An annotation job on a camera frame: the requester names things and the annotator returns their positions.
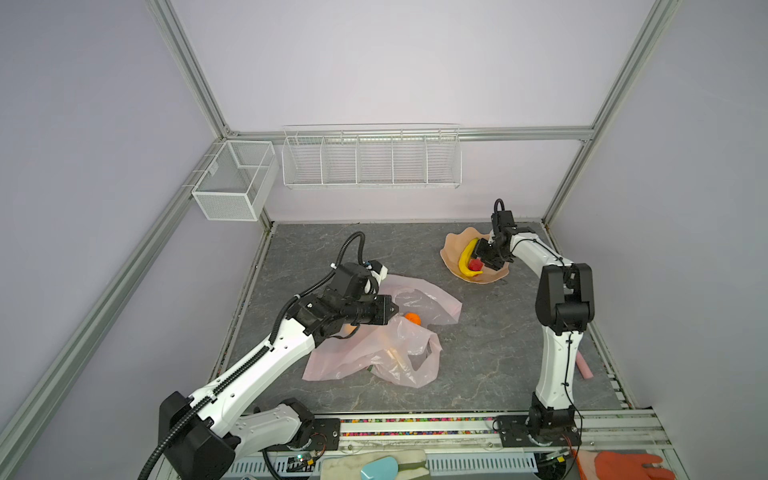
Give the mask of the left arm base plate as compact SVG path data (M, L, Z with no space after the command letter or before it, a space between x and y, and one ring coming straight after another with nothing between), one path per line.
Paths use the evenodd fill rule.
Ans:
M268 451L336 451L341 440L339 418L315 418L304 420L287 443L273 445Z

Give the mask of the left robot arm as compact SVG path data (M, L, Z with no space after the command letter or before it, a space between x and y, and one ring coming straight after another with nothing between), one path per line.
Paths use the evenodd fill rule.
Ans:
M385 326L397 314L392 297L380 291L388 270L365 259L365 239L361 231L352 233L328 273L294 294L269 335L237 363L193 393L174 392L161 403L158 443L139 478L149 478L165 459L182 479L220 479L243 456L311 438L314 416L295 399L260 413L246 410L325 341Z

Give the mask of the red strawberry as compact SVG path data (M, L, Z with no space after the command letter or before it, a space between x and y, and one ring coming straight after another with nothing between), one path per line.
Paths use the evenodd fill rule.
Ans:
M479 258L472 258L469 260L467 268L470 271L481 271L483 269L483 262Z

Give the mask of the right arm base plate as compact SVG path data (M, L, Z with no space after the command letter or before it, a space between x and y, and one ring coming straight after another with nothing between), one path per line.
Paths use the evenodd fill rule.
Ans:
M492 429L499 435L505 448L513 447L577 447L582 445L580 430L574 421L555 421L546 425L531 420L528 414L497 416Z

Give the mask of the yellow green banana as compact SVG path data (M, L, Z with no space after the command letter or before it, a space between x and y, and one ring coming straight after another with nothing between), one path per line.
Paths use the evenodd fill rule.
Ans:
M458 262L459 271L460 271L461 275L466 277L466 278L474 278L474 277L476 277L476 276L478 276L478 275L480 275L482 273L483 269L481 271L470 271L467 268L467 264L468 264L469 260L472 259L472 258L476 258L474 256L474 251L475 251L475 247L477 246L478 242L479 242L479 238L472 239L466 245L466 247L464 248L464 250L462 251L462 253L460 255L459 262Z

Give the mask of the orange tangerine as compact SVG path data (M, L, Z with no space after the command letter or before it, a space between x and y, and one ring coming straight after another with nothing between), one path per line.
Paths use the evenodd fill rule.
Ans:
M409 313L406 313L406 314L404 315L404 317L405 317L405 318L406 318L408 321L410 321L411 323L413 323L413 324L415 324L415 325L419 325L419 326L421 326L421 325L422 325L422 320L421 320L421 317L420 317L418 314L416 314L416 313L413 313L413 312L409 312Z

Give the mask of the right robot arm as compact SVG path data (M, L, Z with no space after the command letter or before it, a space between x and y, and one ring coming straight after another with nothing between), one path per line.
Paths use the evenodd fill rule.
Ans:
M595 317L592 269L520 226L500 198L493 205L491 226L490 237L477 242L471 257L494 271L519 260L538 278L534 310L543 334L541 368L527 419L516 426L536 445L562 440L578 446L583 418L573 383L579 345Z

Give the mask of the pink plastic bag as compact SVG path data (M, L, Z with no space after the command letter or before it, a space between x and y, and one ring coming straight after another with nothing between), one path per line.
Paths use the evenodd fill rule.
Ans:
M302 379L340 380L362 370L394 385L421 388L436 380L442 346L432 329L456 325L462 302L423 279L391 275L381 288L399 313L385 326L363 325L348 339L329 339L309 356ZM415 325L404 315L421 317Z

